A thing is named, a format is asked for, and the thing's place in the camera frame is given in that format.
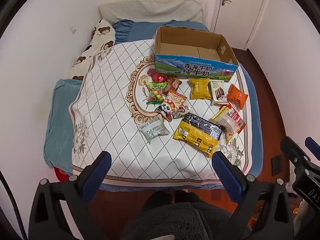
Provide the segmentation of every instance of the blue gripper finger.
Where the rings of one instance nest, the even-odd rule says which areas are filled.
[[[231,201],[240,204],[242,202],[243,192],[246,187],[243,173],[237,166],[232,165],[225,155],[220,151],[213,154],[212,167],[217,173]]]
[[[320,146],[311,137],[307,137],[304,141],[304,145],[308,150],[320,161]]]
[[[81,200],[84,203],[92,201],[96,195],[103,179],[111,167],[111,155],[106,151],[102,151],[96,160],[90,165],[92,169],[88,178],[82,186]]]

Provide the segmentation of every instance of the yellow snack bag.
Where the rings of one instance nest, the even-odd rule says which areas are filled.
[[[211,99],[207,90],[209,78],[189,78],[191,86],[190,99]]]
[[[184,140],[211,158],[219,143],[222,127],[195,114],[187,113],[176,129],[173,139]]]

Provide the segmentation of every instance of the door handle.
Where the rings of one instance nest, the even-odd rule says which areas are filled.
[[[221,5],[222,5],[222,6],[225,5],[225,2],[226,2],[226,1],[231,2],[230,0],[222,0]]]

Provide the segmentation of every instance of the blue bedsheet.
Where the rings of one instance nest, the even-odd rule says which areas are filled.
[[[131,20],[122,20],[113,25],[116,30],[116,43],[138,41],[144,39],[152,39],[159,26],[180,26],[193,28],[198,30],[208,31],[207,27],[198,22],[179,22],[170,21],[167,23],[148,23],[134,22]],[[260,124],[260,113],[257,100],[257,94],[254,84],[241,65],[247,87],[250,95],[251,115],[252,115],[252,167],[250,174],[258,176],[262,170],[263,164],[263,148],[262,148],[262,133]],[[73,142],[73,125],[69,115],[68,107],[76,99],[81,87],[79,80],[59,80],[54,88],[52,95],[52,108],[49,115],[47,133],[44,144],[44,159],[49,167],[55,166],[68,173],[72,173],[72,142]],[[175,187],[179,188],[194,188],[193,186]],[[134,191],[144,190],[146,187],[124,187],[102,184],[101,189],[108,191]],[[206,184],[201,188],[213,189],[222,188],[218,184]]]
[[[175,21],[165,23],[150,23],[150,22],[134,22],[132,20],[121,20],[113,24],[116,30],[116,43],[129,41],[150,40],[156,34],[156,30],[160,26],[175,26],[186,27],[190,29],[209,31],[208,28],[199,22]]]

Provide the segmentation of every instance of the screw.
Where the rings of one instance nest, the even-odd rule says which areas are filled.
[[[282,179],[279,178],[279,179],[277,179],[277,183],[278,183],[279,185],[283,185],[284,182],[283,182]]]
[[[77,175],[71,175],[71,176],[69,177],[69,180],[70,180],[70,181],[75,181],[77,178],[78,178]]]
[[[48,181],[47,179],[41,179],[40,184],[45,185],[47,183],[47,181]]]
[[[248,181],[254,181],[255,177],[253,175],[247,175],[247,180]]]

